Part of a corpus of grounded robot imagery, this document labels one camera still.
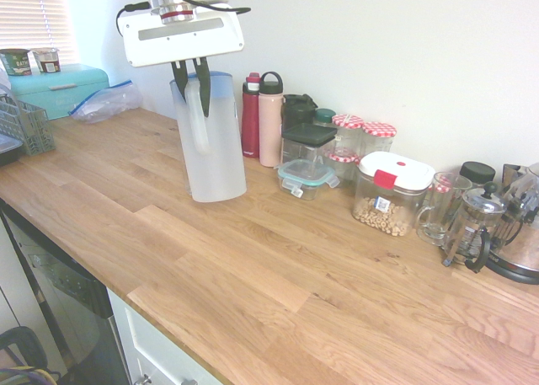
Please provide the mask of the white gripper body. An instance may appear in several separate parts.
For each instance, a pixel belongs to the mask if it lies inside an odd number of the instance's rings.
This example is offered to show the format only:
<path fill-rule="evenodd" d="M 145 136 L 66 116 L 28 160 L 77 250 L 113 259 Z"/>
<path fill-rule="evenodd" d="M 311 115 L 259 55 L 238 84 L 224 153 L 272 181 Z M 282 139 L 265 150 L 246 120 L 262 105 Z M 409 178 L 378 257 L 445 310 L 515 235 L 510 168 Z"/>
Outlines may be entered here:
<path fill-rule="evenodd" d="M 191 20 L 165 24 L 157 14 L 142 13 L 119 20 L 125 55 L 133 67 L 184 61 L 240 51 L 243 33 L 235 13 L 205 8 Z"/>

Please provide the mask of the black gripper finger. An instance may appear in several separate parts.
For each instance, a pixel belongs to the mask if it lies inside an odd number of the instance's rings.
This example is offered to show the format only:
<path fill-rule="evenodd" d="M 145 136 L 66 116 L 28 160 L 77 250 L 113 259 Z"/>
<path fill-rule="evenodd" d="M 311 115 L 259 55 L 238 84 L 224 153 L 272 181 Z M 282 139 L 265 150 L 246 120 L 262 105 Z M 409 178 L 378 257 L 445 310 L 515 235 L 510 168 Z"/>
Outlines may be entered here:
<path fill-rule="evenodd" d="M 176 86 L 183 100 L 186 100 L 185 89 L 189 81 L 189 74 L 188 74 L 186 62 L 185 61 L 172 61 L 171 67 L 173 71 L 174 81 L 176 82 Z"/>
<path fill-rule="evenodd" d="M 208 117 L 210 113 L 211 101 L 211 74 L 208 67 L 207 58 L 200 57 L 194 59 L 196 77 L 200 83 L 200 103 L 204 117 Z"/>

